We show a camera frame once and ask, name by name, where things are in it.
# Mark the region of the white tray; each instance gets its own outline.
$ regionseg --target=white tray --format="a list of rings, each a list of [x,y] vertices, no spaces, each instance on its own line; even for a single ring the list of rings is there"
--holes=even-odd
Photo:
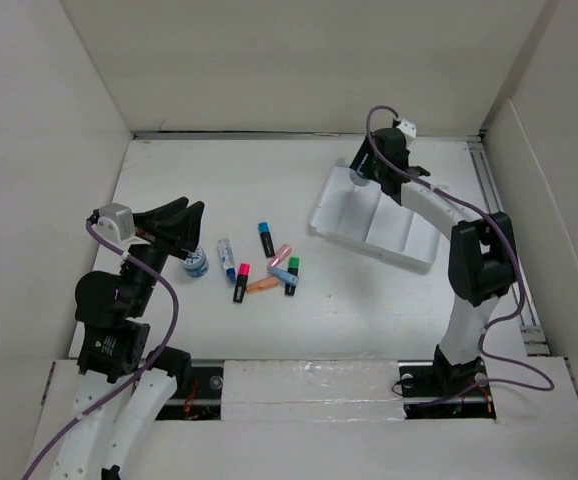
[[[309,231],[387,263],[423,270],[435,262],[440,240],[438,230],[383,194],[376,182],[355,185],[343,160],[329,173]]]

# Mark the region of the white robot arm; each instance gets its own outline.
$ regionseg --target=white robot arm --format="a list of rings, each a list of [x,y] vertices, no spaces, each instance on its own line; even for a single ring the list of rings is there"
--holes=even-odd
[[[178,389],[189,387],[191,357],[181,350],[158,348],[148,357],[150,366],[138,369],[149,325],[129,320],[144,313],[168,256],[184,259],[195,251],[204,204],[188,203],[182,197],[141,214],[111,204],[94,211],[88,220],[108,241],[121,243],[134,236],[146,240],[128,249],[143,266],[125,261],[119,275],[93,271],[78,282],[76,320],[85,327],[73,405],[79,421],[64,436],[50,480],[126,478],[127,462],[165,402]],[[105,401],[132,382],[137,382],[133,395],[128,387]]]
[[[516,278],[500,238],[478,214],[434,191],[447,192],[447,187],[429,179],[426,185],[412,181],[430,175],[422,167],[409,166],[408,146],[414,138],[415,127],[406,120],[373,133],[379,152],[405,175],[377,158],[365,138],[350,166],[350,178],[359,186],[379,183],[384,194],[422,216],[450,241],[448,276],[455,299],[447,332],[436,347],[432,365],[416,366],[415,373],[400,367],[401,379],[408,382],[402,384],[405,397],[442,398],[463,390],[476,374],[484,373],[478,345],[482,330]],[[509,217],[500,212],[491,215],[491,220],[515,251]]]

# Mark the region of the red wire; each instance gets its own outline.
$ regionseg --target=red wire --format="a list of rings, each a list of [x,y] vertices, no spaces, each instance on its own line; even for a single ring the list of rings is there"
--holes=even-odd
[[[189,396],[185,400],[185,403],[182,406],[183,410],[185,411],[185,420],[187,419],[187,417],[189,417],[189,412],[191,411],[191,407],[193,406],[193,401],[196,399],[196,393],[198,393],[198,386],[199,382],[198,380],[195,380],[191,387],[191,393],[189,394]]]
[[[469,384],[473,385],[474,382],[469,380]],[[489,392],[487,392],[487,390],[485,390],[483,387],[481,387],[480,385],[476,385],[476,388],[478,390],[480,390],[480,392],[482,392],[482,394],[485,396],[485,400],[487,401],[487,411],[489,413],[491,413],[491,401],[490,401],[490,397],[489,397]]]

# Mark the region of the marker cap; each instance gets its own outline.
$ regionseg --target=marker cap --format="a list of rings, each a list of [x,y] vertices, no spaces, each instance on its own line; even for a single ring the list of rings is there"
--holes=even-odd
[[[228,268],[226,271],[227,278],[229,279],[229,283],[235,285],[236,284],[236,269],[235,268]]]
[[[248,263],[241,263],[240,268],[238,269],[238,275],[249,276],[249,270],[251,270],[251,265],[249,265]]]
[[[276,256],[269,260],[267,268],[277,267],[289,255],[291,255],[291,245],[287,245],[285,243],[282,247],[280,247],[280,250],[276,252]]]

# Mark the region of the green highlighter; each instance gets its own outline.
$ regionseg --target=green highlighter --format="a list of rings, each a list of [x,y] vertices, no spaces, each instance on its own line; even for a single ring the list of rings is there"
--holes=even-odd
[[[287,271],[292,275],[298,276],[298,267],[300,266],[300,259],[298,257],[289,257],[289,268]],[[296,293],[295,285],[289,285],[285,283],[285,295],[288,297],[293,297]]]

